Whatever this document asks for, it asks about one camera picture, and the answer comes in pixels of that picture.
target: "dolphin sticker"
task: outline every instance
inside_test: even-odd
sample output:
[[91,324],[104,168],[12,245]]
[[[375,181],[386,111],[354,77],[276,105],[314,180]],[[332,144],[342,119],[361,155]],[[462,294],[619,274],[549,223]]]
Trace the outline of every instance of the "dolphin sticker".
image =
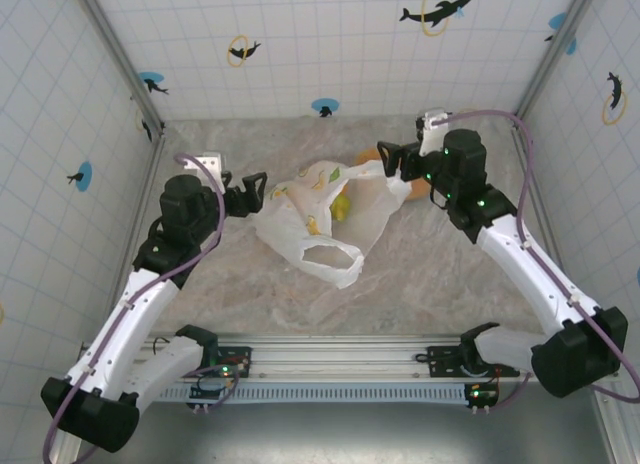
[[245,55],[245,51],[244,51],[244,47],[241,47],[240,49],[234,49],[233,47],[231,49],[229,49],[229,52],[240,58],[240,59],[247,59],[248,57],[253,56],[253,53],[256,52],[256,49],[258,48],[258,46],[260,46],[260,43],[253,41],[253,47],[247,49],[247,54]]
[[144,122],[144,119],[142,119],[142,127],[145,131],[147,131],[147,137],[149,138],[149,142],[153,142],[153,137],[151,136],[151,129],[149,129],[149,126],[147,125],[147,123]]
[[[560,14],[553,16],[551,19],[549,19],[549,27],[554,31],[557,31],[558,29],[560,29],[560,26],[562,26],[562,23],[564,22],[564,19],[566,17],[567,17],[566,12],[561,12]],[[551,41],[553,41],[553,34],[544,40],[544,42],[551,42]],[[567,47],[567,50],[566,50],[567,55],[570,56],[574,52],[576,52],[576,47],[578,47],[578,41],[574,37],[569,43],[569,47]]]
[[313,109],[314,111],[317,111],[320,114],[320,117],[332,116],[333,113],[336,112],[339,107],[340,107],[340,103],[335,99],[331,99],[329,97],[316,99],[311,103],[311,109]]
[[71,184],[73,181],[80,182],[83,178],[84,178],[84,173],[82,172],[77,172],[73,176],[67,176],[67,179],[69,179],[69,184]]
[[440,9],[429,12],[427,14],[411,14],[409,10],[405,7],[402,9],[402,17],[400,18],[400,22],[405,19],[411,19],[416,22],[430,22],[431,27],[437,26],[440,21],[446,19],[447,17],[451,17],[454,15],[461,16],[462,8],[469,4],[471,0],[457,0],[453,2],[449,1],[440,1],[436,4],[436,7]]
[[611,96],[613,97],[613,100],[611,101],[611,110],[614,110],[620,102],[620,97],[622,97],[622,81],[620,80],[620,76],[614,76],[612,72],[609,73],[607,81],[613,82],[613,91],[611,92]]
[[158,83],[164,81],[164,76],[162,74],[158,74],[157,72],[144,71],[138,74],[142,82],[147,85],[147,89],[149,92],[157,91],[162,92],[163,94],[169,95],[168,89],[161,89],[158,87]]

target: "blue circle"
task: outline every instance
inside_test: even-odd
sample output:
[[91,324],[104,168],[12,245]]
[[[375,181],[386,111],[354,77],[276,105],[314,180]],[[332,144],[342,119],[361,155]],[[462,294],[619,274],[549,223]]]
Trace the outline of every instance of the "blue circle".
[[573,38],[573,41],[571,41],[571,44],[569,44],[569,47],[567,47],[567,55],[571,56],[574,52],[576,52],[576,47],[578,46],[578,41],[576,41],[576,38]]
[[566,12],[561,12],[560,14],[553,16],[549,20],[549,27],[557,31],[558,29],[560,29],[560,26],[562,25],[566,17],[567,17]]
[[311,109],[314,111],[320,112],[323,107],[328,107],[331,112],[336,112],[338,107],[340,107],[340,103],[330,97],[322,97],[311,103]]
[[156,84],[164,81],[164,76],[162,74],[158,74],[157,72],[145,71],[145,72],[140,72],[138,75],[140,76],[140,79],[142,79],[143,81],[145,79],[151,79]]
[[91,167],[91,163],[89,161],[85,161],[80,164],[78,172],[81,172],[83,176],[82,179],[76,181],[76,187],[80,192],[84,192],[89,189],[89,184],[91,184],[91,177],[93,176],[93,168]]

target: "orange object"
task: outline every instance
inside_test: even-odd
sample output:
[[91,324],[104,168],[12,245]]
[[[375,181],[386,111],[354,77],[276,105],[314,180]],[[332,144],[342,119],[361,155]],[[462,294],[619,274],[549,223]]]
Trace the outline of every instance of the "orange object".
[[[360,164],[364,164],[367,161],[379,161],[380,153],[378,149],[375,147],[372,149],[367,149],[366,151],[362,151],[356,157],[356,166]],[[429,195],[429,191],[431,190],[431,186],[424,179],[418,179],[415,181],[411,181],[411,194],[407,196],[407,201],[411,201],[413,199],[421,199],[423,197],[427,197]]]

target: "marble floor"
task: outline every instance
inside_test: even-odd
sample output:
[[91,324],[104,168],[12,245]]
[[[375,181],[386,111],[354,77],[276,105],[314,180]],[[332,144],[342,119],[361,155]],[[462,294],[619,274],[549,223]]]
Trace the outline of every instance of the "marble floor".
[[[474,119],[464,127],[477,130],[487,147],[489,182],[516,202],[523,173],[510,123]],[[220,151],[234,184],[266,171],[269,190],[321,159],[352,164],[379,140],[415,141],[413,117],[170,123],[139,243],[159,215],[164,182],[183,172],[172,159],[176,152]],[[531,205],[525,219],[539,239]],[[422,199],[405,202],[391,216],[358,281],[344,290],[293,268],[256,237],[248,219],[228,218],[220,246],[194,269],[153,332],[195,324],[215,332],[461,333],[487,321],[539,330],[498,265],[457,231],[445,212]]]

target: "yellow ring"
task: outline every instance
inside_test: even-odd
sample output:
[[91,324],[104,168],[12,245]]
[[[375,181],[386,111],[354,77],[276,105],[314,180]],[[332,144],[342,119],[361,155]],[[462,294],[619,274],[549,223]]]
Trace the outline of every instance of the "yellow ring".
[[140,111],[140,108],[136,109],[136,113],[133,116],[133,119],[136,123],[136,129],[138,130],[138,132],[144,131],[144,127],[142,127],[142,111]]
[[422,24],[422,32],[424,33],[425,36],[428,37],[436,37],[439,36],[440,34],[442,34],[444,31],[447,30],[447,26],[449,25],[449,18],[447,17],[444,21],[444,26],[442,27],[442,29],[438,32],[431,32],[429,30],[427,30],[427,28],[424,25],[424,6],[427,3],[427,0],[422,0],[422,7],[420,8],[420,23]]
[[[238,64],[234,64],[233,62],[231,62],[231,49],[233,48],[233,45],[240,39],[244,40],[244,52],[242,53],[242,60]],[[245,36],[244,34],[240,34],[239,36],[236,36],[233,41],[231,41],[231,44],[229,44],[229,49],[227,49],[227,62],[231,67],[240,67],[247,59],[247,52],[249,52],[249,39],[247,39],[247,36]]]
[[624,91],[621,91],[620,96],[624,97],[624,104],[622,105],[622,111],[620,111],[620,115],[616,117],[613,121],[607,121],[607,107],[609,106],[609,103],[613,100],[613,95],[610,94],[607,100],[604,101],[604,106],[602,107],[602,122],[604,123],[605,126],[613,126],[620,119],[622,119],[622,116],[624,116],[624,113],[627,110],[627,95],[625,94]]

